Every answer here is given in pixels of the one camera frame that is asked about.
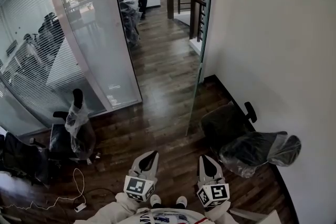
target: white sneaker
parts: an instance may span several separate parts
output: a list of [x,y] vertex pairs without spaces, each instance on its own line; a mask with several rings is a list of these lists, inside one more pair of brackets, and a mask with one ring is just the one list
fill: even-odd
[[161,198],[156,194],[151,197],[151,206],[153,207],[155,204],[161,204]]
[[184,207],[186,208],[188,204],[187,198],[184,196],[180,196],[179,198],[177,198],[176,204],[183,204]]

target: chair backrest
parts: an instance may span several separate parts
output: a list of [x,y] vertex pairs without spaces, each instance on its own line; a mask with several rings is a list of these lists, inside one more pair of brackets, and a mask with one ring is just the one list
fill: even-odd
[[49,150],[23,143],[12,133],[7,133],[3,148],[3,164],[42,183],[49,184]]

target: plastic-wrapped chair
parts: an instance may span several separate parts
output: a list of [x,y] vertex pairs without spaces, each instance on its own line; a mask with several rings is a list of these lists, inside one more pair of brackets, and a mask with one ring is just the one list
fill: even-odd
[[52,159],[86,160],[93,153],[96,136],[88,117],[88,110],[79,89],[73,91],[73,102],[69,112],[55,112],[54,117],[62,118],[65,124],[54,124],[50,136]]
[[267,162],[287,167],[297,159],[301,142],[296,136],[287,132],[249,132],[244,121],[233,103],[201,119],[212,150],[227,169],[241,177],[252,177]]
[[140,21],[142,13],[139,12],[138,1],[130,0],[119,3],[129,49],[136,46],[139,41],[139,33],[136,26]]

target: black cable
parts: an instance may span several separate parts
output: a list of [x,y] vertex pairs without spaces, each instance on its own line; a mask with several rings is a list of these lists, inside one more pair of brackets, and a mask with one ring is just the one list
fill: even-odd
[[109,191],[110,193],[112,193],[114,196],[116,196],[116,194],[115,194],[113,191],[111,191],[110,189],[108,189],[108,188],[94,188],[94,189],[91,189],[91,190],[89,190],[89,191],[83,193],[81,196],[79,196],[78,198],[76,198],[75,200],[73,200],[73,202],[72,202],[72,207],[75,208],[75,201],[76,201],[77,199],[79,199],[79,198],[81,198],[82,196],[84,196],[84,195],[86,195],[86,194],[89,194],[89,193],[91,193],[91,192],[93,192],[93,191],[99,190],[99,189],[107,190],[107,191]]

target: glass wall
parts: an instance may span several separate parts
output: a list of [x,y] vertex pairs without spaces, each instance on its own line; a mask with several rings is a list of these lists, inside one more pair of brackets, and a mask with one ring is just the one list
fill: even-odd
[[16,135],[45,128],[32,116],[0,81],[0,126]]
[[[68,3],[71,7],[76,1]],[[92,114],[105,110],[70,49],[52,0],[0,0],[0,35],[0,72],[6,85],[47,127],[57,122],[53,112],[69,109],[75,88],[84,92]]]
[[62,0],[62,3],[76,43],[112,110],[140,102],[118,1]]

